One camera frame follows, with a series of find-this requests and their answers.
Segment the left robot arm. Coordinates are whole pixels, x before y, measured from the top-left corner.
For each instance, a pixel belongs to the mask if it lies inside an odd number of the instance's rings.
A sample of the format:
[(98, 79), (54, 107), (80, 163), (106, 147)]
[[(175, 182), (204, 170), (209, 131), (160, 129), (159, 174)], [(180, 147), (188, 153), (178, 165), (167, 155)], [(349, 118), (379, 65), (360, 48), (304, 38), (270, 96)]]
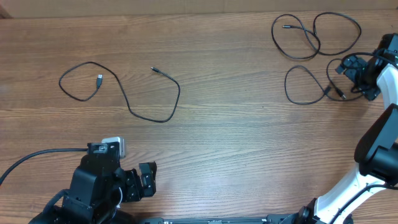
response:
[(120, 204), (154, 196), (157, 164), (140, 163), (139, 175), (135, 169), (121, 168), (123, 157), (125, 142), (122, 138), (89, 143), (87, 154), (73, 173), (70, 188), (59, 191), (30, 222), (136, 223), (131, 214), (120, 211)]

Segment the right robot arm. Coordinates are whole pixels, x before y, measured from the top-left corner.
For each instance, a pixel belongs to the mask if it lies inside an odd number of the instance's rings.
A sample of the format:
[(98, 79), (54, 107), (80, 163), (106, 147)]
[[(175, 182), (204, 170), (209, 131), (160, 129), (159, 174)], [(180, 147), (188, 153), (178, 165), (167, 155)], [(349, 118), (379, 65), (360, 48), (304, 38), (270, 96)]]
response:
[(354, 167), (325, 195), (313, 199), (283, 223), (352, 223), (351, 213), (372, 195), (397, 189), (397, 34), (383, 35), (377, 49), (341, 59), (344, 74), (365, 99), (382, 95), (385, 111), (359, 140)]

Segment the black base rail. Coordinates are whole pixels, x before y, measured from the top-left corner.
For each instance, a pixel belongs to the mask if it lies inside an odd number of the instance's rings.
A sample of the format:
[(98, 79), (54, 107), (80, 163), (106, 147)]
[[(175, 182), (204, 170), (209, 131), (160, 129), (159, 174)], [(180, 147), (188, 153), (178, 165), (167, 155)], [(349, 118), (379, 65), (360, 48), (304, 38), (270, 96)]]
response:
[(298, 214), (272, 214), (266, 217), (238, 218), (143, 218), (138, 224), (281, 224), (295, 223)]

